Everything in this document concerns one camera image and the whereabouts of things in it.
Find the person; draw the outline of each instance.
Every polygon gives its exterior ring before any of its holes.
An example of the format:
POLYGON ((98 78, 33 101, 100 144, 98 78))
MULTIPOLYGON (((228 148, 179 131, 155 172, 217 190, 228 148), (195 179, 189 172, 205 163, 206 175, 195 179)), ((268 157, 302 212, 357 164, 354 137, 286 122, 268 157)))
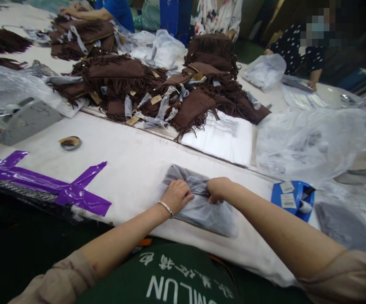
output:
MULTIPOLYGON (((207 187, 209 202, 227 201, 241 212, 313 302, 366 302, 366 253, 348 251, 226 177, 211 179, 207 187)), ((162 202, 87 243, 45 275, 35 277, 10 304, 241 302, 229 268, 196 247, 154 244, 131 254, 146 235, 193 197, 183 180, 172 181, 162 202)))
POLYGON ((129 32, 134 33, 134 21, 128 0, 96 0, 94 10, 90 11, 78 2, 70 7, 61 7, 60 12, 83 20, 113 20, 129 32))
POLYGON ((287 29, 277 42, 271 44, 264 55, 280 54, 286 61, 286 75, 294 75, 306 61, 310 80, 307 85, 317 91, 324 66, 325 42, 330 26, 335 24, 335 15, 330 8, 322 9, 322 15, 313 16, 310 22, 297 22, 287 29))
POLYGON ((242 0, 199 0, 194 34, 224 33, 238 39, 242 0))

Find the white table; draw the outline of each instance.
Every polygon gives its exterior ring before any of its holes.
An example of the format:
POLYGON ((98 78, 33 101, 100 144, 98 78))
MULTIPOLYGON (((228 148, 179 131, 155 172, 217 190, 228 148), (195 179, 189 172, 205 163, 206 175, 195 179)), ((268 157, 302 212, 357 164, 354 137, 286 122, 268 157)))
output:
MULTIPOLYGON (((49 13, 46 11, 28 5, 13 3, 9 5, 10 9, 3 8, 0 11, 0 27, 2 24, 8 24, 44 29, 50 23, 47 18, 49 13)), ((19 28, 10 29, 25 36, 19 28)), ((50 48, 36 46, 32 46, 22 54, 0 54, 0 56, 29 63, 38 59, 57 73, 69 73, 75 63, 53 59, 50 56, 50 48)), ((288 108, 278 87, 265 94, 244 81, 240 75, 238 81, 243 88, 251 91, 263 105, 267 106, 273 102, 272 112, 281 112, 288 108)), ((319 93, 328 89, 332 90, 329 95, 333 96, 333 107, 340 107, 342 104, 339 100, 339 89, 318 84, 319 93)), ((65 182, 73 181, 88 166, 106 160, 107 167, 97 175, 87 189, 109 200, 112 205, 105 217, 89 214, 74 207, 75 211, 87 217, 119 225, 139 214, 155 201, 153 188, 161 182, 165 169, 171 163, 209 177, 227 176, 268 200, 273 183, 278 181, 254 172, 256 168, 251 168, 254 171, 239 168, 168 140, 175 137, 173 128, 167 132, 152 130, 151 132, 159 135, 154 136, 127 125, 98 119, 95 117, 100 116, 97 108, 85 108, 83 111, 90 115, 78 113, 73 119, 63 119, 12 147, 0 144, 0 158, 5 158, 15 150, 29 151, 30 154, 18 166, 65 182), (74 152, 61 150, 57 141, 66 136, 79 136, 83 140, 83 145, 74 152)), ((254 134, 256 133, 257 127, 254 126, 254 134)), ((235 239, 218 236, 178 220, 167 221, 152 234, 197 246, 252 270, 281 286, 292 284, 294 277, 290 271, 247 220, 239 213, 237 216, 239 235, 235 239)))

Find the woman's right hand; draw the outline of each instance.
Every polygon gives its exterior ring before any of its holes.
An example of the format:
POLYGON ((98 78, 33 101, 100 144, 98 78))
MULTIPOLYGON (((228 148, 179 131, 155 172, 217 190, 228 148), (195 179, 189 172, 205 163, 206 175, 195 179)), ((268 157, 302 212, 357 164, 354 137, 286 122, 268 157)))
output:
POLYGON ((273 51, 271 49, 266 49, 264 52, 263 52, 264 55, 273 55, 273 51))
POLYGON ((233 182, 228 177, 210 179, 207 183, 207 189, 211 194, 208 202, 213 204, 219 201, 226 201, 232 185, 233 182))

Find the silver bracelet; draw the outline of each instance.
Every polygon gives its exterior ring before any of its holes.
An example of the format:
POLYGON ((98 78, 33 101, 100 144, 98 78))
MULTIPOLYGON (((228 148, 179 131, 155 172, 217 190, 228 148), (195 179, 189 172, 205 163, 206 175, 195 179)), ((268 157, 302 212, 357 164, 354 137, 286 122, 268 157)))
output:
POLYGON ((164 203, 164 202, 162 202, 162 201, 158 201, 158 204, 162 204, 162 205, 164 205, 165 206, 165 208, 167 209, 167 211, 169 211, 169 213, 170 213, 170 217, 169 218, 174 218, 174 216, 173 216, 173 212, 170 210, 170 208, 164 203))

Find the woman's left hand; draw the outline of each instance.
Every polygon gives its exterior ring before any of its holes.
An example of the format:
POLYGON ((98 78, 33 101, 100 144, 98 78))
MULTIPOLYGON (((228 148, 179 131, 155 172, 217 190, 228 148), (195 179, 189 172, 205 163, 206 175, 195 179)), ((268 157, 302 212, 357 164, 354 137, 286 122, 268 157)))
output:
POLYGON ((175 215, 193 198, 194 194, 190 192, 190 188, 186 182, 178 179, 169 184, 161 201, 164 202, 175 215))
POLYGON ((317 91, 317 86, 316 86, 316 82, 315 81, 312 81, 310 80, 309 82, 307 82, 307 85, 314 91, 316 92, 317 91))

